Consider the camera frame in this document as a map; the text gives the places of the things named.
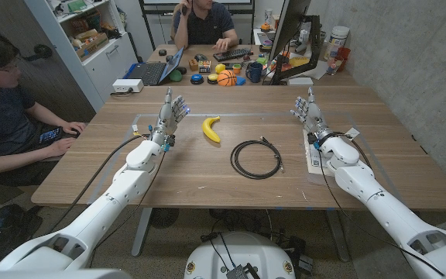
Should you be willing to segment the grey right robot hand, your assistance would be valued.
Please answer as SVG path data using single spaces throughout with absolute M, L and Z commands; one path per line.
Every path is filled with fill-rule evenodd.
M 307 97 L 298 96 L 295 101 L 295 110 L 290 113 L 299 119 L 308 133 L 316 137 L 319 145 L 325 140 L 334 136 L 333 131 L 324 120 L 324 115 L 315 102 L 315 95 L 312 87 L 307 89 Z

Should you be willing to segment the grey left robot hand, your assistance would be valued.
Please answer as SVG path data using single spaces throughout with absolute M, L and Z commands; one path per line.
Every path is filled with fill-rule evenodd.
M 150 140 L 162 146 L 177 130 L 178 123 L 190 112 L 184 98 L 179 95 L 175 99 L 173 89 L 168 87 L 165 102 L 160 108 L 156 124 L 151 132 Z

